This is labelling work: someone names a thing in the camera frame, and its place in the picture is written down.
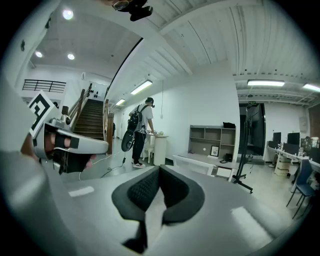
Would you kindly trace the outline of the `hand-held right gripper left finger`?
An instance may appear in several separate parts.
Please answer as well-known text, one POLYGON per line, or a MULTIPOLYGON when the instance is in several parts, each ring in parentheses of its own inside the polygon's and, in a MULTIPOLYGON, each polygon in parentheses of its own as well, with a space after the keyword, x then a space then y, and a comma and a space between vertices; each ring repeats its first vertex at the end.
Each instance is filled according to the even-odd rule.
POLYGON ((78 213, 105 242, 143 252, 161 233, 161 189, 157 167, 66 183, 78 213))

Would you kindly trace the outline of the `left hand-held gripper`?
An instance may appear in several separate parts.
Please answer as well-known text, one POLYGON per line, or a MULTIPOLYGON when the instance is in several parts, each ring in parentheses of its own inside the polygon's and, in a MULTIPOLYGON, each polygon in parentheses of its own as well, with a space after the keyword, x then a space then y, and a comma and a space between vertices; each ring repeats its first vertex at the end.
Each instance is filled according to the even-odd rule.
POLYGON ((31 128, 31 152, 38 159, 53 159, 55 161, 68 161, 70 153, 75 154, 105 154, 109 144, 106 141, 93 139, 78 134, 70 138, 69 150, 65 147, 67 135, 58 131, 70 131, 71 118, 59 112, 58 108, 48 98, 44 91, 40 91, 28 104, 30 111, 36 118, 31 128))

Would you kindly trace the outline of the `person's left hand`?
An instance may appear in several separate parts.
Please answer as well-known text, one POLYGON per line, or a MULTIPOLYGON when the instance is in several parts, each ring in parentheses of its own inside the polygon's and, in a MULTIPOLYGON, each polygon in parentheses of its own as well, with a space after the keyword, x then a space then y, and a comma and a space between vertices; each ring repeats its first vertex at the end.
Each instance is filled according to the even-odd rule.
POLYGON ((44 136, 44 150, 54 164, 59 165, 58 173, 81 173, 93 165, 94 154, 70 152, 79 145, 79 139, 51 132, 44 136))

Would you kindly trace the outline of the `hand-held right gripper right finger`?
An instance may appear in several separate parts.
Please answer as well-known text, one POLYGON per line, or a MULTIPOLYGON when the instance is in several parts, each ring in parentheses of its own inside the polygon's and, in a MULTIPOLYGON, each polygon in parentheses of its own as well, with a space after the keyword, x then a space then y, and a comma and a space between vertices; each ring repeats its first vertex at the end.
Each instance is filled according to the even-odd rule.
POLYGON ((166 209, 159 190, 149 207, 151 256, 274 256, 283 219, 254 195, 218 178, 172 167, 204 191, 202 208, 188 221, 161 224, 166 209))

